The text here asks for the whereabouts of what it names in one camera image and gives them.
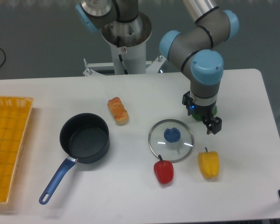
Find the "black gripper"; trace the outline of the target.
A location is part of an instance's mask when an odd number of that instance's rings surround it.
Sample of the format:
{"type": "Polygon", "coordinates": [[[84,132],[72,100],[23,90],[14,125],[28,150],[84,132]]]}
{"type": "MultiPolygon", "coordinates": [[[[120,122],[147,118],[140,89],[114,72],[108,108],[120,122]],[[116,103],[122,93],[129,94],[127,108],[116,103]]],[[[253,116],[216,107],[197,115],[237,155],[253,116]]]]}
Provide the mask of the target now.
{"type": "Polygon", "coordinates": [[[182,104],[186,106],[188,115],[198,114],[202,117],[203,124],[207,127],[207,134],[217,134],[222,129],[222,119],[213,116],[217,102],[217,94],[211,98],[200,98],[188,91],[182,97],[182,104]]]}

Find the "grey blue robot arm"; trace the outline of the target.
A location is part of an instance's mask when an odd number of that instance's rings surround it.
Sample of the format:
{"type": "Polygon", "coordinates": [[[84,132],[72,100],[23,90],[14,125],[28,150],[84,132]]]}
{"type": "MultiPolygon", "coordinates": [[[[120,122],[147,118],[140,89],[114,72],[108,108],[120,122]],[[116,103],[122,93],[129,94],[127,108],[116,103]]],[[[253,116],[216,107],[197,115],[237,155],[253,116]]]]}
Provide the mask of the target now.
{"type": "MultiPolygon", "coordinates": [[[[167,32],[159,51],[190,80],[190,90],[182,98],[188,115],[198,116],[207,134],[216,134],[222,128],[215,108],[224,61],[213,48],[238,32],[239,21],[232,11],[221,10],[214,0],[187,0],[185,5],[195,28],[186,34],[167,32]]],[[[111,48],[115,74],[146,71],[146,42],[152,24],[139,10],[138,1],[83,0],[76,5],[76,11],[88,31],[101,30],[111,48]]]]}

